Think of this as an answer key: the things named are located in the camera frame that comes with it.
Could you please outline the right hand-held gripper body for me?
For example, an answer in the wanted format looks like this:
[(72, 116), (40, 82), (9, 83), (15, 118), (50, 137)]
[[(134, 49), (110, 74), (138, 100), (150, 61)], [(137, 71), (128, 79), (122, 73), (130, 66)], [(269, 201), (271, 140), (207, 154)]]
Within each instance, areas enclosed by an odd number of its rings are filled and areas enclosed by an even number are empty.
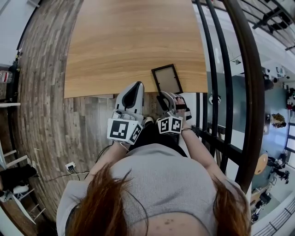
[[(178, 95), (178, 94), (174, 94), (174, 93), (172, 94), (175, 97), (174, 100), (177, 97), (182, 97), (181, 95)], [(188, 108), (187, 104), (186, 104), (186, 112), (184, 117), (179, 116), (179, 114), (176, 111), (175, 112), (170, 111), (170, 115), (159, 115), (159, 120), (157, 121), (159, 133), (162, 135), (179, 135), (181, 134), (182, 130), (186, 128), (186, 127), (183, 127), (183, 123), (187, 122), (191, 118), (192, 118), (191, 111)]]

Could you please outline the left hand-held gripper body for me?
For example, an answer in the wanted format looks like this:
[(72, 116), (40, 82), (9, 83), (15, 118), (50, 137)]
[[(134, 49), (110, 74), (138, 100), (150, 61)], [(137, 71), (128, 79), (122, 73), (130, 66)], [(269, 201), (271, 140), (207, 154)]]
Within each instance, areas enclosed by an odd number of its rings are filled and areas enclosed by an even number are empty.
[(141, 131), (144, 116), (127, 109), (115, 107), (107, 122), (107, 138), (114, 142), (134, 145)]

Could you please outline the person's right hand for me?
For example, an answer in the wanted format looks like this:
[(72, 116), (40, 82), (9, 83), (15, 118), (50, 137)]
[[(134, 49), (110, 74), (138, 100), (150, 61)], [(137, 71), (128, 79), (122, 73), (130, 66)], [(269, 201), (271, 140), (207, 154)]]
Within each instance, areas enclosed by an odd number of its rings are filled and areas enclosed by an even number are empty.
[(175, 104), (176, 104), (176, 112), (179, 114), (179, 116), (184, 117), (185, 112), (186, 112), (186, 104), (185, 101), (183, 100), (182, 97), (177, 97), (175, 99)]

